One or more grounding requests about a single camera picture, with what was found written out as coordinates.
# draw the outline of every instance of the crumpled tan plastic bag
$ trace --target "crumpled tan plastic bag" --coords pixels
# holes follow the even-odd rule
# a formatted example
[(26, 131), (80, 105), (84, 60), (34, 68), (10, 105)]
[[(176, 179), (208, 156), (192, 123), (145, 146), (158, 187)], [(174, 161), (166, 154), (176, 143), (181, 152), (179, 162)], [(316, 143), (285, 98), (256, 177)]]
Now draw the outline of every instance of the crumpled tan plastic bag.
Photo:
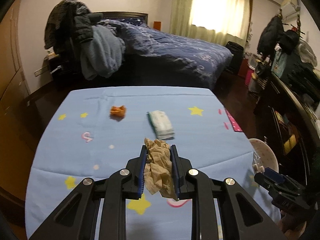
[(153, 195), (160, 191), (166, 198), (178, 201), (172, 180), (172, 162), (170, 161), (170, 145), (163, 140), (144, 143), (148, 149), (147, 164), (144, 168), (144, 180), (147, 190)]

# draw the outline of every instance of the yellow star print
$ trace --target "yellow star print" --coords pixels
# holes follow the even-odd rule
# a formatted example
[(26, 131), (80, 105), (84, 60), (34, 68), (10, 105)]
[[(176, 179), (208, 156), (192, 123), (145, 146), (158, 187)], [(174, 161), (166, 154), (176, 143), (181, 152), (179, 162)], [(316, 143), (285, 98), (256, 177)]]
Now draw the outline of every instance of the yellow star print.
[(146, 200), (144, 194), (142, 194), (141, 199), (139, 200), (130, 200), (127, 204), (127, 208), (135, 210), (139, 215), (143, 215), (148, 207), (151, 206), (151, 203)]
[(189, 110), (191, 110), (191, 115), (197, 114), (199, 116), (202, 116), (202, 109), (199, 109), (198, 107), (194, 106), (191, 108), (188, 108)]
[(83, 113), (83, 114), (80, 115), (80, 117), (81, 117), (81, 118), (86, 118), (87, 115), (88, 115), (88, 113)]
[(58, 120), (63, 120), (63, 119), (65, 119), (66, 117), (67, 117), (66, 114), (61, 114), (61, 115), (59, 115)]
[(259, 187), (259, 184), (254, 181), (254, 176), (253, 175), (249, 175), (249, 177), (252, 180), (251, 187)]
[(72, 176), (69, 176), (65, 181), (64, 183), (66, 184), (67, 186), (67, 189), (72, 189), (72, 188), (75, 188), (76, 187), (76, 178), (72, 177)]

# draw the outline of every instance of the air conditioner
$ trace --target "air conditioner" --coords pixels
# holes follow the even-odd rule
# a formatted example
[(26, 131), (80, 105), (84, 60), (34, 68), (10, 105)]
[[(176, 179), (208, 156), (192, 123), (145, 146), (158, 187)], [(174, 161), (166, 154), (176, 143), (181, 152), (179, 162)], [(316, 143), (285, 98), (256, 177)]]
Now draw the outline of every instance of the air conditioner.
[(281, 9), (284, 19), (293, 16), (300, 11), (299, 0), (284, 0), (281, 5)]

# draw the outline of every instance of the blue bedsheet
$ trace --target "blue bedsheet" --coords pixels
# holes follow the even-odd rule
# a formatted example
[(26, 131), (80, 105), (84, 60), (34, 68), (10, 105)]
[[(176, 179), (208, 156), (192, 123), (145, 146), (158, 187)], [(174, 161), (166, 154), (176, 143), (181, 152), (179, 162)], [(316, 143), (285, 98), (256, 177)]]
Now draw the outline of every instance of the blue bedsheet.
[(212, 89), (223, 69), (232, 59), (231, 52), (218, 44), (157, 31), (145, 26), (134, 26), (109, 21), (117, 27), (127, 52), (145, 57), (156, 57), (166, 64), (174, 62), (174, 72), (197, 77), (205, 88)]
[[(126, 117), (113, 120), (111, 106), (125, 105)], [(234, 178), (274, 220), (279, 209), (253, 180), (253, 148), (223, 105), (208, 89), (110, 87), (72, 91), (48, 124), (32, 164), (26, 196), (28, 238), (56, 206), (86, 177), (108, 178), (139, 156), (145, 137), (155, 139), (148, 111), (163, 110), (175, 130), (179, 156), (210, 178)], [(190, 240), (191, 201), (151, 196), (127, 200), (128, 240)], [(96, 238), (99, 234), (101, 208)]]

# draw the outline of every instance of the clothes hanging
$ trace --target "clothes hanging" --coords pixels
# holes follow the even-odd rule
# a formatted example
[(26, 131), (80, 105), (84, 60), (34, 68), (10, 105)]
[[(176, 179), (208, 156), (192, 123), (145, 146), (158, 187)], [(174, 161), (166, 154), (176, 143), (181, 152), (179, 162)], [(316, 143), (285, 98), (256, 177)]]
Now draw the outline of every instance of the clothes hanging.
[(275, 46), (283, 33), (284, 29), (280, 17), (274, 16), (260, 36), (257, 47), (258, 54), (262, 53), (264, 57), (273, 55)]

